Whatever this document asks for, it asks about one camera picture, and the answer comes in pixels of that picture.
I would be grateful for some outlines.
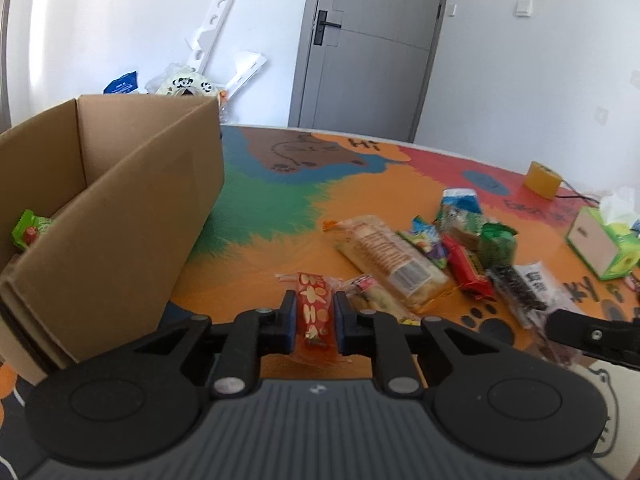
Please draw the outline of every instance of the colorful painted tabletop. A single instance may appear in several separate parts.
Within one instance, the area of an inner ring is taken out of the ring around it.
[[[353,278],[359,271],[332,246],[322,232],[323,221],[375,214],[391,228],[407,230],[416,215],[435,218],[447,187],[474,188],[486,215],[519,231],[516,263],[541,260],[588,315],[631,320],[640,312],[629,288],[620,280],[597,280],[565,243],[582,200],[545,200],[523,186],[520,174],[410,145],[297,130],[224,126],[223,149],[225,185],[175,285],[166,319],[190,311],[228,322],[243,310],[277,308],[285,287],[276,274]],[[475,302],[454,291],[433,301],[430,314],[519,349],[532,347],[531,334],[500,301]],[[607,401],[609,435],[599,450],[604,459],[620,444],[622,433],[635,431],[621,426],[620,412],[627,408],[620,405],[623,392],[611,386],[614,368],[622,370],[591,362],[581,371],[603,383],[615,399]],[[632,383],[636,389],[640,381],[639,374],[628,373],[632,375],[619,379],[629,384],[625,391]],[[262,374],[319,380],[369,377],[370,361],[345,358],[333,367],[315,368],[268,356],[262,360]],[[22,408],[30,388],[11,368],[0,368],[0,480],[21,478],[39,456]],[[637,401],[629,402],[638,407]],[[626,462],[619,456],[612,460],[618,468],[612,473],[621,479],[631,474],[638,450],[624,455]]]

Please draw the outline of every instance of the green snack package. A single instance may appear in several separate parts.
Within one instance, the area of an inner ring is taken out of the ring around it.
[[[51,224],[50,218],[36,216],[33,211],[27,209],[22,213],[14,230],[11,231],[14,237],[14,244],[21,249],[28,249],[31,244],[40,238],[41,234],[44,234],[49,229]]]
[[[510,266],[516,255],[518,243],[516,229],[508,225],[488,222],[480,229],[478,259],[485,269]]]

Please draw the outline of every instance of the ridged gray surface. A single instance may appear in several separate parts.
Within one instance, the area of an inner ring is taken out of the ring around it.
[[[417,402],[382,396],[370,381],[264,381],[213,406],[166,454],[111,470],[45,462],[33,480],[604,480],[589,460],[544,469],[466,454]]]

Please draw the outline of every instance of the door handle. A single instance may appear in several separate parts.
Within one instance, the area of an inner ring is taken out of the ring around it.
[[[318,10],[318,21],[316,22],[316,33],[314,34],[314,45],[322,45],[322,40],[324,40],[325,27],[342,28],[342,25],[340,23],[328,22],[326,20],[326,15],[327,15],[326,10]]]

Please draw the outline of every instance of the green package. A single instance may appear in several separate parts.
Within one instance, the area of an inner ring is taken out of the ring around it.
[[[518,243],[516,229],[508,225],[488,222],[480,229],[478,259],[485,269],[513,264]]]
[[[50,218],[36,216],[33,211],[27,209],[27,211],[22,213],[22,216],[14,230],[11,231],[11,234],[14,237],[14,244],[21,249],[28,249],[29,246],[40,237],[40,235],[44,234],[47,229],[49,229],[51,223],[52,221]]]
[[[444,204],[438,213],[438,227],[441,234],[448,234],[470,251],[478,250],[482,226],[488,218],[480,213]]]

